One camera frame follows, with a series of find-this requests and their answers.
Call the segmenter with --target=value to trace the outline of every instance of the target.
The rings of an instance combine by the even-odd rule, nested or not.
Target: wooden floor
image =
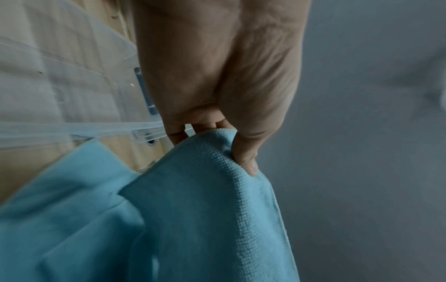
[[[114,0],[72,0],[92,17],[130,39],[122,15],[117,14]],[[102,138],[101,142],[135,171],[145,170],[164,155],[162,142],[154,146],[136,144],[129,136]],[[0,203],[45,168],[75,149],[80,142],[0,150]]]

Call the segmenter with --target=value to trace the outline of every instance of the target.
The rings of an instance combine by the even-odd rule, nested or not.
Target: gray wall
[[[259,154],[303,282],[446,281],[446,1],[314,0]]]

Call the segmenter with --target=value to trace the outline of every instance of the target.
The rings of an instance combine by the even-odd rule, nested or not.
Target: blue towel
[[[0,209],[0,281],[299,281],[271,185],[231,159],[234,134],[190,137],[141,176],[80,146]]]

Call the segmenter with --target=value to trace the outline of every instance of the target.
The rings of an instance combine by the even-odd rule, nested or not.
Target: blue microfiber cloth
[[[0,210],[0,281],[299,281],[271,185],[232,160],[234,135],[190,137],[139,177],[82,145]]]

